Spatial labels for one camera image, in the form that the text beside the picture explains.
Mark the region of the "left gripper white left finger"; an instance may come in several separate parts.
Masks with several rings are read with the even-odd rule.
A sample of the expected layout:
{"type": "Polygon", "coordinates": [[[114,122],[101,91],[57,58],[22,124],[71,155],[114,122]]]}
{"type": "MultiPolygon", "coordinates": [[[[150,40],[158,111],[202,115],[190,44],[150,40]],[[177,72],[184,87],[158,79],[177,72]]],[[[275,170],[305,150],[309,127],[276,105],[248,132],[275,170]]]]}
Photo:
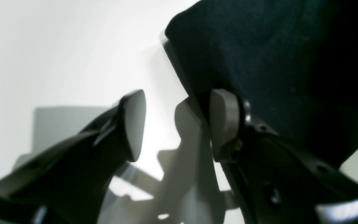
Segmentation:
{"type": "Polygon", "coordinates": [[[134,90],[76,135],[0,179],[0,220],[97,223],[115,172],[140,156],[145,113],[145,93],[134,90]]]}

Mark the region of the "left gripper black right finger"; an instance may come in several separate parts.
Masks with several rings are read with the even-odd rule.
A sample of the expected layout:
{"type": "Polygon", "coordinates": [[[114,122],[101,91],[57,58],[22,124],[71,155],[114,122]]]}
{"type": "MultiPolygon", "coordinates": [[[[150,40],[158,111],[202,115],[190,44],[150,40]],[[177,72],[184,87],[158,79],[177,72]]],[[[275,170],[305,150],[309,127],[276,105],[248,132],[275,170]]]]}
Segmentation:
{"type": "Polygon", "coordinates": [[[247,224],[358,224],[358,183],[279,136],[247,100],[210,91],[209,126],[247,224]]]}

